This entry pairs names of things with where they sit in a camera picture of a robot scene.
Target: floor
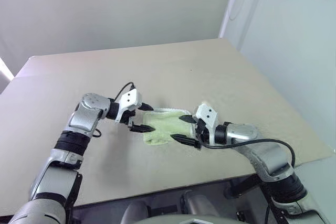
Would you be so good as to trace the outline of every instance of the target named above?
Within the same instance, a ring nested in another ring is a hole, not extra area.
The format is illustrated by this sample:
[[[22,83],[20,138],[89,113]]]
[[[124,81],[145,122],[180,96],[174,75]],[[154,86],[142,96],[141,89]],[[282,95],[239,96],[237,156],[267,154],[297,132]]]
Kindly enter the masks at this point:
[[[181,214],[180,197],[186,190],[191,189],[205,195],[222,217],[237,219],[236,212],[243,211],[247,223],[264,223],[267,203],[260,189],[253,189],[236,199],[226,199],[223,192],[225,188],[228,187],[229,182],[223,181],[172,189],[127,199],[107,201],[90,206],[77,207],[74,210],[73,216],[80,220],[82,224],[120,224],[127,206],[133,200],[143,200],[151,209],[175,205],[177,211],[169,214]],[[268,223],[276,223],[272,214],[269,216]]]

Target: beige tabletop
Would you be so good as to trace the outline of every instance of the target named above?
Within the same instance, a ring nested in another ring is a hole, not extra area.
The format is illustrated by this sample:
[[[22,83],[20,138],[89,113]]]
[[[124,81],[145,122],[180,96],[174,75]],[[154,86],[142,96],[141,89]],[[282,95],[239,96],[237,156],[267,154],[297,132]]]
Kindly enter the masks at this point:
[[[297,164],[332,154],[300,115],[227,40],[212,39],[31,57],[0,95],[0,215],[28,198],[81,96],[114,97],[134,81],[153,107],[187,109],[207,101],[219,119],[252,123],[265,137],[288,142]],[[101,121],[80,172],[76,205],[226,179],[254,172],[233,150],[172,142],[148,146],[125,125]]]

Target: green cloth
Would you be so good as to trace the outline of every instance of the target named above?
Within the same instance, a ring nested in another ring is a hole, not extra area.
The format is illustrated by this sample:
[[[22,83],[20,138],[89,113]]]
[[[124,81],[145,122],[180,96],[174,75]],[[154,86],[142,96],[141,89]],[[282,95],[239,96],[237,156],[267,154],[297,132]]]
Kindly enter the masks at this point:
[[[171,134],[192,135],[192,124],[183,122],[179,116],[183,111],[147,112],[143,116],[143,123],[155,128],[155,131],[143,133],[143,141],[148,145],[160,145],[174,141]]]

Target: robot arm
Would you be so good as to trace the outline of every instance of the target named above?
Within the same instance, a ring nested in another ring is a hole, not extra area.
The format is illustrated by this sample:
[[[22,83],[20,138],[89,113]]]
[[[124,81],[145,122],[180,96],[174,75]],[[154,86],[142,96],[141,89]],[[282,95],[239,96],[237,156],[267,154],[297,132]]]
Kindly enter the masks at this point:
[[[272,202],[283,211],[286,219],[290,221],[291,217],[295,217],[306,221],[306,213],[310,212],[310,219],[319,220],[314,223],[329,223],[294,173],[295,154],[287,143],[265,139],[251,124],[225,122],[221,125],[217,112],[206,104],[201,104],[195,115],[182,116],[180,119],[195,124],[197,139],[180,134],[171,137],[195,148],[233,148],[246,156],[259,178],[266,184]],[[291,164],[288,163],[286,152],[278,143],[290,148],[293,159]]]
[[[130,131],[153,131],[147,125],[135,125],[135,110],[153,110],[142,102],[133,86],[119,100],[94,93],[85,94],[71,115],[50,157],[32,184],[29,202],[23,205],[9,223],[69,223],[77,199],[82,175],[78,170],[84,152],[99,120],[108,118],[126,124]]]

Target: table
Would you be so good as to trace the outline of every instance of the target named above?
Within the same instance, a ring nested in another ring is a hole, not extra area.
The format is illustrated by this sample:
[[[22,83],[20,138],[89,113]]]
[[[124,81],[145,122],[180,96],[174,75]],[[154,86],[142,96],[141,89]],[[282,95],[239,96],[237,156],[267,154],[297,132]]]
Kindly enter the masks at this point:
[[[134,81],[153,107],[187,109],[207,101],[220,121],[252,123],[288,142],[297,164],[332,155],[300,115],[225,39],[33,56],[0,95],[0,216],[13,214],[81,96],[114,97]],[[80,172],[76,205],[252,174],[233,150],[172,142],[148,146],[125,125],[101,121]]]

